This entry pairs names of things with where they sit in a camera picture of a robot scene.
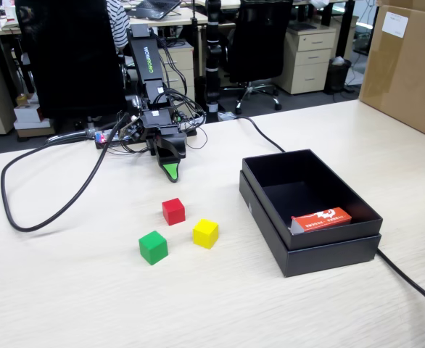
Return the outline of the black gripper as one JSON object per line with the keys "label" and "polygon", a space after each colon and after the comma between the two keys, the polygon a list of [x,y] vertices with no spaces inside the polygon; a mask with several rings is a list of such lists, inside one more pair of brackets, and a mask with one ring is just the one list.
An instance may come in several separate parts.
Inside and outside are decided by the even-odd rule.
{"label": "black gripper", "polygon": [[178,166],[186,157],[186,134],[172,121],[167,109],[143,111],[141,139],[155,153],[169,181],[178,181]]}

